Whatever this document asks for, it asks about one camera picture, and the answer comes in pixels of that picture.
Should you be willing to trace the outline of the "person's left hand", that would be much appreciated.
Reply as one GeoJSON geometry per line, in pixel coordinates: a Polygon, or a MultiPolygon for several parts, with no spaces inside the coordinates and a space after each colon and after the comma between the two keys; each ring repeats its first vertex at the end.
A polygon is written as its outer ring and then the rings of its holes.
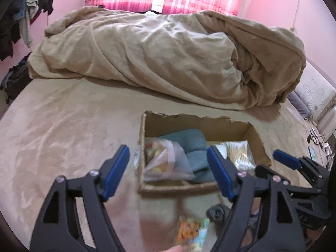
{"type": "Polygon", "coordinates": [[[184,248],[181,245],[177,245],[161,252],[184,252],[184,248]]]}

